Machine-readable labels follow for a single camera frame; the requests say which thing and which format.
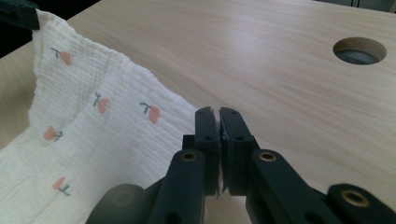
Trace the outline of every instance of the screw hole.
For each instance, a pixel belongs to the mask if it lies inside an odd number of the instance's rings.
[[[181,155],[181,159],[183,161],[195,161],[197,159],[197,155],[192,152],[186,152],[183,155]]]
[[[165,217],[166,224],[179,224],[181,223],[181,216],[177,213],[169,213]]]
[[[116,206],[125,206],[134,200],[134,194],[131,191],[121,191],[113,196],[112,201]]]
[[[347,202],[357,207],[368,207],[370,201],[360,192],[351,189],[341,190],[341,197]]]
[[[276,156],[269,152],[263,152],[259,155],[262,161],[276,161]]]
[[[312,224],[324,224],[325,223],[323,218],[320,215],[313,213],[313,212],[305,213],[305,219],[309,223],[312,223]]]

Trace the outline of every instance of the black object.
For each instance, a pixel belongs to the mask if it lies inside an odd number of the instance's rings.
[[[0,1],[0,21],[28,29],[39,30],[37,14],[35,9],[38,6],[24,0],[1,0]]]
[[[145,190],[111,189],[87,224],[203,223],[205,196],[219,193],[220,154],[223,190],[246,196],[253,224],[396,223],[394,211],[365,189],[339,184],[327,195],[311,189],[279,153],[260,149],[239,112],[223,107],[219,114],[218,132],[210,107],[198,110],[195,135],[184,135],[166,177]]]
[[[32,13],[35,13],[35,11],[30,10],[30,14],[27,15],[24,13],[25,9],[23,8],[35,5],[42,11],[51,12],[64,20],[68,20],[78,14],[80,11],[92,6],[99,1],[100,0],[30,0],[28,2],[26,0],[0,0],[0,17],[3,18],[2,20],[0,19],[0,58],[31,41],[32,30],[33,28],[35,28],[33,26],[32,29],[26,29],[26,26],[24,28],[21,28],[16,24],[9,23],[9,20],[6,19],[8,18],[8,15],[20,16],[18,12],[23,12],[22,17],[24,21],[25,18],[33,19],[34,17],[32,17]],[[15,7],[18,6],[16,12],[9,12],[10,4]]]
[[[357,5],[357,7],[359,7],[360,4],[361,4],[361,0],[358,0],[358,5]],[[353,0],[350,1],[350,6],[353,7]]]

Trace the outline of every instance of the muslin fabric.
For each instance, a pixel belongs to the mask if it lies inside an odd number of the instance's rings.
[[[196,108],[124,54],[37,14],[30,126],[0,150],[0,223],[85,223],[110,188],[166,174]]]

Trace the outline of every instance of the wooden table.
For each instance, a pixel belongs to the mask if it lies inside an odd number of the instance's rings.
[[[69,20],[197,107],[239,110],[263,148],[313,188],[347,182],[396,209],[396,17],[306,0],[102,0]],[[356,65],[333,45],[387,50]],[[28,125],[33,46],[0,60],[0,148]],[[249,223],[243,198],[208,198],[206,223]]]

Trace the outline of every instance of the strawberry print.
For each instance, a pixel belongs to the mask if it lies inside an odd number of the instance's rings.
[[[100,99],[100,97],[101,97],[101,94],[99,94],[97,92],[96,93],[96,100],[95,100],[95,102],[93,102],[93,106],[97,106],[98,105],[99,112],[101,114],[104,114],[106,112],[106,110],[107,110],[107,106],[108,106],[108,103],[110,103],[110,100],[107,99],[107,98]]]
[[[69,193],[66,192],[67,189],[70,188],[69,185],[66,185],[62,188],[62,184],[64,183],[64,180],[66,179],[66,177],[61,177],[59,178],[55,183],[52,184],[52,188],[53,189],[58,189],[59,191],[61,191],[62,193],[64,193],[67,196],[70,196]]]
[[[72,56],[70,55],[70,53],[66,51],[59,51],[57,49],[52,49],[52,50],[55,51],[56,57],[57,58],[61,57],[62,61],[64,61],[66,65],[72,64]]]
[[[46,140],[51,140],[55,138],[55,142],[56,142],[62,136],[64,136],[64,134],[62,132],[59,132],[59,134],[57,134],[55,129],[51,125],[44,132],[44,139]]]
[[[148,119],[151,123],[155,124],[158,122],[160,118],[160,108],[156,105],[148,105],[146,103],[140,103],[140,105],[145,106],[145,110],[143,111],[145,114],[148,113]]]

